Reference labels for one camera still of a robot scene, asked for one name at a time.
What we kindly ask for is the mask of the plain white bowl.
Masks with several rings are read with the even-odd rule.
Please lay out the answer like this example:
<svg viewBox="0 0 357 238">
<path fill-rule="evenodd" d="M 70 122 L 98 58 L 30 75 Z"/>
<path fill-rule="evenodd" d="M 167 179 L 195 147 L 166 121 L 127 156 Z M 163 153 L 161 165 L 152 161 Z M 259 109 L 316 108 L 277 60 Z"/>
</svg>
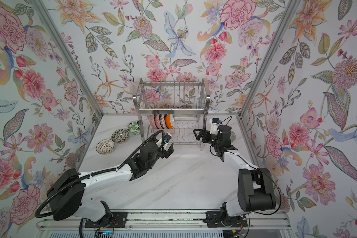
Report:
<svg viewBox="0 0 357 238">
<path fill-rule="evenodd" d="M 166 114 L 165 115 L 165 123 L 166 123 L 166 127 L 170 130 L 172 130 L 174 127 L 174 117 L 171 114 Z"/>
</svg>

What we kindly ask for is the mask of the pale green patterned bowl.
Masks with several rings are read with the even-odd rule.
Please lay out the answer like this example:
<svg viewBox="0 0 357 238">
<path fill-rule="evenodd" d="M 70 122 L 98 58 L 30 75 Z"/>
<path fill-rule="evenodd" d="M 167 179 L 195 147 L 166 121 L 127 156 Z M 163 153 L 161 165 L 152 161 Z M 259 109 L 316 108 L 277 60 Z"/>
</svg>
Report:
<svg viewBox="0 0 357 238">
<path fill-rule="evenodd" d="M 233 131 L 230 132 L 230 140 L 231 142 L 234 142 L 236 140 L 236 134 Z"/>
</svg>

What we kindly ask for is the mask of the dark patterned bowl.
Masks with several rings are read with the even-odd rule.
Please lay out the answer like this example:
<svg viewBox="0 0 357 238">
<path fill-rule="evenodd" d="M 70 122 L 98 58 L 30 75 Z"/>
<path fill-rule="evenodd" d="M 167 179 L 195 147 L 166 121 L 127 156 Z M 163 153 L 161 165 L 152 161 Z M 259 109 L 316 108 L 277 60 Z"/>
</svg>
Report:
<svg viewBox="0 0 357 238">
<path fill-rule="evenodd" d="M 155 114 L 155 126 L 157 129 L 162 129 L 162 126 L 161 126 L 161 122 L 160 122 L 160 115 L 159 114 Z"/>
</svg>

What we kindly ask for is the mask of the blue geometric pattern bowl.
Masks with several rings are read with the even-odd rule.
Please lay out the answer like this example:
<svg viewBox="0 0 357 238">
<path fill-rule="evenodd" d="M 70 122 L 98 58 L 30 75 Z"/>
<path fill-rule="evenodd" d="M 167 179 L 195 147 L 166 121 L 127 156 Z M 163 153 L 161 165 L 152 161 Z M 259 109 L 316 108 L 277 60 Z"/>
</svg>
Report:
<svg viewBox="0 0 357 238">
<path fill-rule="evenodd" d="M 160 125 L 162 129 L 167 129 L 165 115 L 160 114 Z"/>
</svg>

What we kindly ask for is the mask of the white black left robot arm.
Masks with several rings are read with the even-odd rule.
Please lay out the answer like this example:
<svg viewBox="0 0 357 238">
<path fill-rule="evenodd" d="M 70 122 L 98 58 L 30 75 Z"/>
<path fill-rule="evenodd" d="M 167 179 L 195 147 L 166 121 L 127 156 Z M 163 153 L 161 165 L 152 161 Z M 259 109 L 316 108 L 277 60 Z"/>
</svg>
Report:
<svg viewBox="0 0 357 238">
<path fill-rule="evenodd" d="M 166 133 L 157 139 L 158 133 L 145 140 L 135 153 L 119 166 L 95 172 L 79 173 L 75 169 L 67 170 L 49 189 L 47 197 L 53 219 L 64 220 L 71 216 L 84 218 L 104 227 L 109 225 L 114 216 L 102 199 L 94 194 L 111 185 L 136 180 L 153 168 L 161 158 L 169 158 L 174 151 L 170 143 L 172 135 Z M 60 188 L 67 188 L 53 197 Z"/>
</svg>

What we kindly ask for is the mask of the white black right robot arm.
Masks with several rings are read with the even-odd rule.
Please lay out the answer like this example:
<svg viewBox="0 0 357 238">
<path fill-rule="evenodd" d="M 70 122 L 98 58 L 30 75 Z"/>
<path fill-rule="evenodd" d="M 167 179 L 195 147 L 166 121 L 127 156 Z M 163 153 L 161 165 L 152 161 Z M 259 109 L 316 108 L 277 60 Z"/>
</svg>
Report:
<svg viewBox="0 0 357 238">
<path fill-rule="evenodd" d="M 193 133 L 196 140 L 210 144 L 215 155 L 238 173 L 237 198 L 224 202 L 220 208 L 227 218 L 276 208 L 274 182 L 269 170 L 242 157 L 232 145 L 230 126 L 215 123 L 210 131 L 196 129 Z"/>
</svg>

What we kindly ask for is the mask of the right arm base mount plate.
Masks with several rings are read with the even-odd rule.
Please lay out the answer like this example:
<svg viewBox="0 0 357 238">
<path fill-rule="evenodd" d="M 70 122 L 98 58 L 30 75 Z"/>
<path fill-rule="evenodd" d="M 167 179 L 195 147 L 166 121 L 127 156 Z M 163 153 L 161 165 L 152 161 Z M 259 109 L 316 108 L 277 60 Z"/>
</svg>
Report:
<svg viewBox="0 0 357 238">
<path fill-rule="evenodd" d="M 230 217 L 220 211 L 208 211 L 205 213 L 205 219 L 208 228 L 247 228 L 245 217 Z"/>
</svg>

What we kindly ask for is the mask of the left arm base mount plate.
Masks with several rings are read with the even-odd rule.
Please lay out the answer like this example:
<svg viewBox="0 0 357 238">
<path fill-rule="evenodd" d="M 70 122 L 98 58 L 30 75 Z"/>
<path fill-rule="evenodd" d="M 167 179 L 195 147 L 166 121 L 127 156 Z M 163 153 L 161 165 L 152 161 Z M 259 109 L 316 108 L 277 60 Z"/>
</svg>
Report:
<svg viewBox="0 0 357 238">
<path fill-rule="evenodd" d="M 112 212 L 112 215 L 106 214 L 97 222 L 88 220 L 84 228 L 125 228 L 128 212 Z"/>
</svg>

